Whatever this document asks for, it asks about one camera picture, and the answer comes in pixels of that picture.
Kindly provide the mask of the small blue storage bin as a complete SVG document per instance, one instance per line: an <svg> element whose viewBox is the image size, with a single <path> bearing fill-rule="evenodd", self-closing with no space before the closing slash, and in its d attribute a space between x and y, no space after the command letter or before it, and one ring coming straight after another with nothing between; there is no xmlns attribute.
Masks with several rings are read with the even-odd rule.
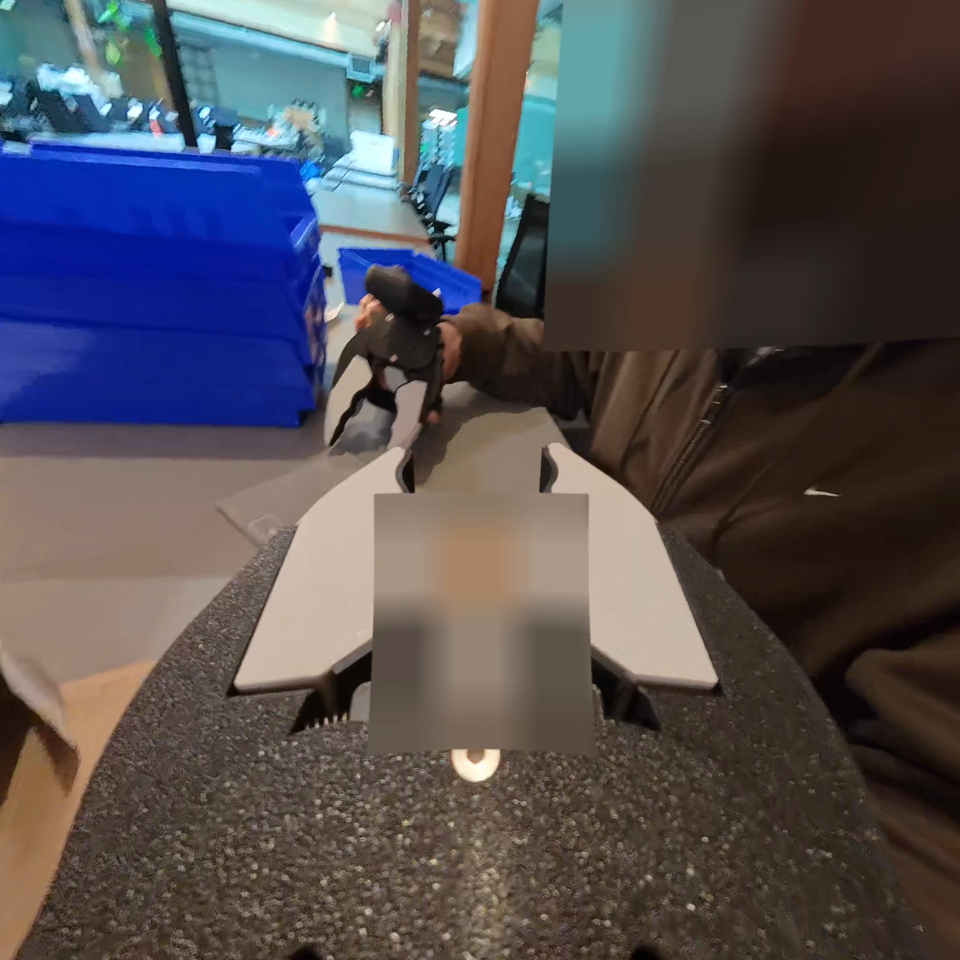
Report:
<svg viewBox="0 0 960 960"><path fill-rule="evenodd" d="M338 261L343 301L351 306L358 306L366 296L366 274L373 266L403 269L413 282L442 300L447 315L482 301L479 278L412 247L341 246Z"/></svg>

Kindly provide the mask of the wooden pillar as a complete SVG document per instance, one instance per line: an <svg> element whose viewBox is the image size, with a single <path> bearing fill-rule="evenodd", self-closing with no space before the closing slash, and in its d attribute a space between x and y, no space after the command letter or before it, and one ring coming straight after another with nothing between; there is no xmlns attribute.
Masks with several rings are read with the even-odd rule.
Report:
<svg viewBox="0 0 960 960"><path fill-rule="evenodd" d="M538 1L478 5L454 263L479 279L485 301L497 282L538 9Z"/></svg>

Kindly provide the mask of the black office chair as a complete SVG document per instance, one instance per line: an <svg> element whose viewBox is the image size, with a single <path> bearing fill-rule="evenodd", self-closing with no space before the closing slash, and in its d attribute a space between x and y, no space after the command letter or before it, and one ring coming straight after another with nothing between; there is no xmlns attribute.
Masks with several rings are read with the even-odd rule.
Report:
<svg viewBox="0 0 960 960"><path fill-rule="evenodd" d="M528 194L493 299L513 317L545 317L548 219L549 200Z"/></svg>

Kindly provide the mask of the grey desk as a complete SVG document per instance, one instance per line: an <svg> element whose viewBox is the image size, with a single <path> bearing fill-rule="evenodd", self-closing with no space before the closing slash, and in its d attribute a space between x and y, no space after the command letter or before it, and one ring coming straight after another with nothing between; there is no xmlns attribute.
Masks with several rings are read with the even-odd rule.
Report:
<svg viewBox="0 0 960 960"><path fill-rule="evenodd" d="M62 686L157 660L260 545L215 503L321 453L294 429L2 427L2 660L71 748Z"/></svg>

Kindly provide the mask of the person's brown jacket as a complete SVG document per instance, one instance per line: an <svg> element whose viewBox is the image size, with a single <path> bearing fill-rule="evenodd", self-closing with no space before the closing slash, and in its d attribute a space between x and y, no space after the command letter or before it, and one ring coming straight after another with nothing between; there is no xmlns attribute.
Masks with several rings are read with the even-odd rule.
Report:
<svg viewBox="0 0 960 960"><path fill-rule="evenodd" d="M591 455L807 673L958 958L958 339L581 358Z"/></svg>

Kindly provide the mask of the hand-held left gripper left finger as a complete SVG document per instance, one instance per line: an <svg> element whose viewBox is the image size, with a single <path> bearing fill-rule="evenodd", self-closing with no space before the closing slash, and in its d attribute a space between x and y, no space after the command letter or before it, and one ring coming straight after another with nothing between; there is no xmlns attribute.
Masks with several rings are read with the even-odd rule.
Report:
<svg viewBox="0 0 960 960"><path fill-rule="evenodd" d="M242 694L307 690L369 653L375 497L414 489L410 450L388 450L297 522L234 676Z"/></svg>

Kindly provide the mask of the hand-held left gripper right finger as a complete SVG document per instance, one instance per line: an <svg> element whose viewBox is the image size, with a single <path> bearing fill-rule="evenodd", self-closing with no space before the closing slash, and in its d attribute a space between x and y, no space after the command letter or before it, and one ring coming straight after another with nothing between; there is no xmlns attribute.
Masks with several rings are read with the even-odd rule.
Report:
<svg viewBox="0 0 960 960"><path fill-rule="evenodd" d="M711 655L659 526L641 501L560 442L541 451L541 490L588 498L596 658L645 687L715 690Z"/></svg>

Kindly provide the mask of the brown cardboard box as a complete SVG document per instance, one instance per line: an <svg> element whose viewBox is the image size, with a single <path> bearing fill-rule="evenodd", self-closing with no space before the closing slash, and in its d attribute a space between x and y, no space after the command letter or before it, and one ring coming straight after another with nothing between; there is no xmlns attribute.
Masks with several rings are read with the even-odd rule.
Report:
<svg viewBox="0 0 960 960"><path fill-rule="evenodd" d="M2 703L1 957L14 958L57 873L90 777L155 661L61 687L71 748L22 703Z"/></svg>

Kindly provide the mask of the person's right hand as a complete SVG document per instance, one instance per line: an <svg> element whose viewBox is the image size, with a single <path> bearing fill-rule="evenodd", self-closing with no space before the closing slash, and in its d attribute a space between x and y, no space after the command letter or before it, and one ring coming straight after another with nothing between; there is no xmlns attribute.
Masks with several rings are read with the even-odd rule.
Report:
<svg viewBox="0 0 960 960"><path fill-rule="evenodd" d="M438 357L440 358L440 375L435 396L425 414L425 423L428 426L438 426L443 417L442 392L444 387L454 381L461 364L463 350L463 335L469 314L462 310L452 317L442 318L436 327L438 334Z"/></svg>

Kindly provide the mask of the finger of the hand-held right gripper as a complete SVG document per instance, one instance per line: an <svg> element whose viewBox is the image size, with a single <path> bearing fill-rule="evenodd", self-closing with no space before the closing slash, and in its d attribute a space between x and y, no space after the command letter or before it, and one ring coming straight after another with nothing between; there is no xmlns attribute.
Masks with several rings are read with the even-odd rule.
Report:
<svg viewBox="0 0 960 960"><path fill-rule="evenodd" d="M401 492L414 492L416 488L412 448L434 406L428 396L429 388L430 384L424 380L410 380L393 394L390 451L396 453L394 474Z"/></svg>
<svg viewBox="0 0 960 960"><path fill-rule="evenodd" d="M369 361L340 363L326 398L323 417L323 441L328 450L339 444L349 421L365 402L388 403L383 376Z"/></svg>

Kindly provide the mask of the person's right forearm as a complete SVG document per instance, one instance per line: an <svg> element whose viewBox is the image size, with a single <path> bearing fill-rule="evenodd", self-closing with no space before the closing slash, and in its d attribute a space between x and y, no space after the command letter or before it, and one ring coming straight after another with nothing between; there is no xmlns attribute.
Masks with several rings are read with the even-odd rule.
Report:
<svg viewBox="0 0 960 960"><path fill-rule="evenodd" d="M547 349L538 318L515 318L486 304L463 310L461 364L450 383L467 383L498 401L542 407L565 422L591 414L602 354Z"/></svg>

